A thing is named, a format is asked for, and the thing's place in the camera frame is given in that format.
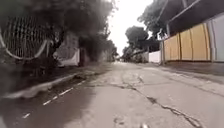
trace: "cracked pavement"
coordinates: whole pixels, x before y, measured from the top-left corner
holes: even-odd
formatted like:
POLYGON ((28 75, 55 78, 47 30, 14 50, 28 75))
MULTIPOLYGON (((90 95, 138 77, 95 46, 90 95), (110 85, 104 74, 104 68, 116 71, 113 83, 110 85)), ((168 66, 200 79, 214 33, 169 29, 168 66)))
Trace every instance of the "cracked pavement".
POLYGON ((223 128, 223 85, 116 62, 31 99, 2 100, 0 128, 223 128))

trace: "sky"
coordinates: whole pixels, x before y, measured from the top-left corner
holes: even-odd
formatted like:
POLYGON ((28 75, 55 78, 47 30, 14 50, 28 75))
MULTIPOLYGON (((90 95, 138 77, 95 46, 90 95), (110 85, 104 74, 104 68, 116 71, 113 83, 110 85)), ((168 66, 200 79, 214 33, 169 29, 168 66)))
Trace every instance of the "sky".
POLYGON ((150 5, 153 0, 115 0, 116 6, 119 8, 111 17, 109 17, 109 25, 111 39, 117 47, 119 55, 127 44, 125 32, 127 28, 132 26, 145 27, 143 23, 139 23, 137 18, 144 12, 146 6, 150 5))

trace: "fence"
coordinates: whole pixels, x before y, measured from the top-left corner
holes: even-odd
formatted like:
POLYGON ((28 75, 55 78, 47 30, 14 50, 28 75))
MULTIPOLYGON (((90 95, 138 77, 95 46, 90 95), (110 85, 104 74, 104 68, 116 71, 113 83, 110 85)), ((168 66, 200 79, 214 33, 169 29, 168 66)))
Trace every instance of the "fence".
POLYGON ((211 61, 207 23, 178 33, 164 42, 165 61, 211 61))

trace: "concrete wall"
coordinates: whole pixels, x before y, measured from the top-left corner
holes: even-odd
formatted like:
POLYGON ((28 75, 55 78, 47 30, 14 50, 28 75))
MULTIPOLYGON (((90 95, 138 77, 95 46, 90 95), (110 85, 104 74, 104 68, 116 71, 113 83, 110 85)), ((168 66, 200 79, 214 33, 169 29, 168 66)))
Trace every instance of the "concrete wall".
POLYGON ((74 56, 71 59, 61 61, 63 66, 78 66, 80 62, 80 50, 76 50, 74 56))
POLYGON ((161 51, 149 53, 149 62, 161 63, 161 51))
POLYGON ((224 15, 208 21, 208 29, 212 46, 212 60, 224 62, 224 15))
POLYGON ((74 57, 75 53, 78 50, 78 37, 69 32, 65 38, 65 41, 57 49, 57 55, 60 60, 70 60, 74 57))

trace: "wall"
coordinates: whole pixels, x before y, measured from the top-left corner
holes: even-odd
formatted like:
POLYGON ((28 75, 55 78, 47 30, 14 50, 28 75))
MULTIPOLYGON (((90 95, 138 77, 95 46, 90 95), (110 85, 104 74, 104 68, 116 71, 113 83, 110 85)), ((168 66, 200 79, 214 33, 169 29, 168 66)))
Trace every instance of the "wall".
POLYGON ((71 59, 61 61, 63 66, 78 66, 80 62, 80 50, 76 50, 74 56, 71 59))
POLYGON ((60 60, 70 60, 73 58, 75 52, 78 49, 78 37, 69 32, 65 38, 65 41, 61 44, 61 46, 57 49, 57 55, 60 60))
POLYGON ((212 60, 224 61, 224 15, 219 15, 208 22, 212 46, 212 60))
POLYGON ((165 61, 211 61, 207 24, 200 24, 165 40, 165 61))
POLYGON ((149 62, 161 63, 161 51, 149 53, 149 62))
POLYGON ((180 38, 179 34, 165 41, 165 60, 180 60, 180 38))

